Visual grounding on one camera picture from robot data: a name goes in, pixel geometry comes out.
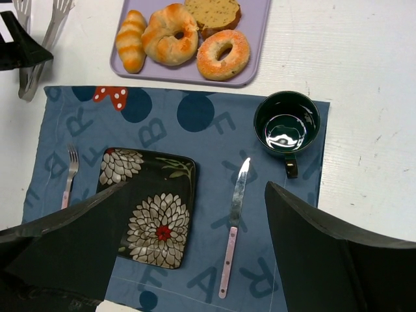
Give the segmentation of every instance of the cup rim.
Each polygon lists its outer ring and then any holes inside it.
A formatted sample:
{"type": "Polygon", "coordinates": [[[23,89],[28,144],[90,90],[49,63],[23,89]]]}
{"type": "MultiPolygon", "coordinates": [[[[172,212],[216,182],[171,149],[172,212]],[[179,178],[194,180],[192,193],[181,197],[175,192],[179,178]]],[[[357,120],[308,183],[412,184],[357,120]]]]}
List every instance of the cup rim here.
{"type": "Polygon", "coordinates": [[[298,153],[298,152],[303,151],[304,149],[306,149],[317,138],[318,133],[320,131],[320,112],[318,110],[318,107],[315,105],[315,103],[310,99],[310,97],[306,96],[305,94],[302,94],[302,93],[297,92],[297,91],[290,91],[290,90],[278,91],[278,92],[275,92],[275,93],[267,96],[264,100],[262,100],[262,102],[259,104],[259,106],[257,106],[257,108],[255,110],[255,113],[254,113],[253,127],[254,127],[254,133],[255,133],[257,139],[260,141],[260,143],[262,143],[262,145],[266,149],[268,149],[268,150],[270,150],[270,151],[272,151],[274,153],[279,153],[279,154],[284,154],[284,155],[295,154],[295,153],[298,153]],[[296,96],[300,96],[300,97],[308,100],[312,104],[312,106],[314,106],[314,108],[315,108],[315,110],[317,111],[317,114],[318,114],[318,124],[317,124],[317,130],[315,131],[315,134],[313,135],[312,139],[305,146],[302,146],[300,149],[297,149],[296,151],[276,151],[275,149],[272,149],[270,146],[268,146],[267,144],[265,144],[263,142],[263,140],[261,139],[259,133],[257,132],[256,120],[257,120],[257,115],[259,113],[260,108],[264,105],[265,102],[267,102],[271,98],[274,98],[274,97],[279,96],[279,95],[282,95],[282,94],[294,94],[296,96]]]}

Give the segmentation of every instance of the dark green cup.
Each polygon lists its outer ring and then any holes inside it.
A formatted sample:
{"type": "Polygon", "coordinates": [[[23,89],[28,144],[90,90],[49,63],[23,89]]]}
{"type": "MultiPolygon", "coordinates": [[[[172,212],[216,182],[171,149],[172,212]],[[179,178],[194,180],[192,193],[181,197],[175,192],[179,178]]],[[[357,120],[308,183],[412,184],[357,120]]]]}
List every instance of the dark green cup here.
{"type": "Polygon", "coordinates": [[[281,91],[268,96],[254,114],[254,131],[269,154],[285,159],[287,177],[298,177],[295,154],[316,139],[320,116],[305,95],[281,91]]]}

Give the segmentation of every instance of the white table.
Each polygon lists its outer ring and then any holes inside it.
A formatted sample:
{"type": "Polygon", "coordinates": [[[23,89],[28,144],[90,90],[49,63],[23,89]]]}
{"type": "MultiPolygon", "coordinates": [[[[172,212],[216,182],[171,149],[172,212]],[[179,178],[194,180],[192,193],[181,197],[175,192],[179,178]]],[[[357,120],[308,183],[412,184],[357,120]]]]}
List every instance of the white table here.
{"type": "MultiPolygon", "coordinates": [[[[0,229],[20,224],[45,85],[125,85],[266,96],[296,90],[330,101],[319,209],[365,229],[416,241],[416,2],[272,0],[255,80],[243,89],[116,76],[109,55],[122,1],[76,0],[31,103],[18,72],[0,73],[0,229]]],[[[34,0],[41,42],[51,0],[34,0]]],[[[98,311],[130,311],[105,302],[98,311]]]]}

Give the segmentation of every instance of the white flower print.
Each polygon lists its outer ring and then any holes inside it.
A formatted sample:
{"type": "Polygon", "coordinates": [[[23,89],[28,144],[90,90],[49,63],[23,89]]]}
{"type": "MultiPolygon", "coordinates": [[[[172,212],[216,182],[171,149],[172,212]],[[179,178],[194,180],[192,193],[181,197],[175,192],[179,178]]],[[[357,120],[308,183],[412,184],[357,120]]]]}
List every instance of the white flower print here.
{"type": "Polygon", "coordinates": [[[140,165],[142,163],[142,155],[137,151],[109,148],[103,156],[101,163],[103,172],[99,177],[99,182],[102,185],[111,185],[125,181],[128,177],[132,177],[133,174],[138,174],[138,171],[142,169],[140,165]]]}
{"type": "Polygon", "coordinates": [[[130,218],[130,255],[133,260],[177,268],[181,264],[187,241],[189,211],[181,198],[172,194],[148,197],[133,211],[130,218]]]}

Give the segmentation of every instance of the glazed bagel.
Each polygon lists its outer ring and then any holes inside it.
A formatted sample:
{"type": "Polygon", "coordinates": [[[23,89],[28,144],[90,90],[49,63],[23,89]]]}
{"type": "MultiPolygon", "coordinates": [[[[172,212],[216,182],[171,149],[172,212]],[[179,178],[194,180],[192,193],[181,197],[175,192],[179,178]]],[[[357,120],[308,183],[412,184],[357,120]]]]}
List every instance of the glazed bagel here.
{"type": "Polygon", "coordinates": [[[174,3],[151,15],[142,43],[144,52],[155,62],[180,65],[198,48],[198,26],[184,5],[174,3]],[[177,39],[178,33],[183,37],[177,39]]]}
{"type": "Polygon", "coordinates": [[[199,72],[206,79],[223,81],[241,72],[250,58],[250,45],[240,31],[220,31],[202,43],[196,56],[199,72]],[[221,55],[231,48],[222,60],[221,55]]]}

